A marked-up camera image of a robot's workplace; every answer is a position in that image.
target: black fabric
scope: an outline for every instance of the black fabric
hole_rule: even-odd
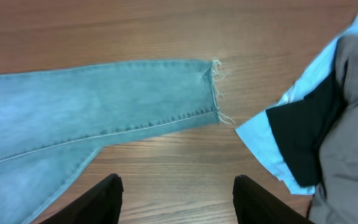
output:
[[[303,100],[266,110],[277,146],[300,186],[321,181],[318,151],[345,106],[333,70]]]
[[[312,223],[246,175],[234,180],[233,204],[239,224]]]
[[[43,224],[117,224],[122,205],[121,178],[111,174]]]

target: light blue jeans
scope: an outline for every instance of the light blue jeans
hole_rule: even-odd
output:
[[[141,60],[0,75],[0,223],[29,223],[107,145],[217,123],[214,63]]]

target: clothing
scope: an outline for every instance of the clothing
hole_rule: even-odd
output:
[[[233,204],[239,224],[312,224],[246,175],[234,180]]]
[[[0,223],[30,223],[104,146],[217,123],[214,71],[140,60],[0,75]]]
[[[123,191],[121,178],[111,174],[42,224],[118,224]]]
[[[330,74],[337,40],[344,34],[358,35],[358,15],[350,27],[325,46],[306,68],[300,79],[284,93],[278,103],[271,107],[302,100],[313,91]],[[262,111],[239,126],[236,132],[258,161],[276,178],[284,181],[291,194],[314,194],[315,187],[299,186],[285,163],[274,139],[266,111]]]
[[[348,103],[319,153],[323,182],[313,199],[315,223],[358,223],[358,37],[338,42],[336,80]]]
[[[321,182],[320,145],[345,106],[333,70],[303,100],[266,110],[281,155],[300,186]]]

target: light blue shirt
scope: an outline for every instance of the light blue shirt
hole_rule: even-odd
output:
[[[313,91],[331,72],[337,41],[345,34],[358,35],[358,15],[350,27],[337,35],[321,51],[295,84],[284,93],[280,101],[270,107],[302,100],[305,95]],[[239,126],[236,132],[257,160],[271,174],[284,181],[291,194],[314,194],[315,186],[300,187],[284,162],[275,142],[265,110]]]

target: wooden table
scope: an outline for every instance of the wooden table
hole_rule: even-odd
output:
[[[220,59],[222,111],[237,121],[109,146],[35,223],[110,173],[124,183],[120,223],[237,223],[246,174],[306,215],[234,128],[279,99],[351,23],[354,0],[0,0],[0,73],[144,58]]]

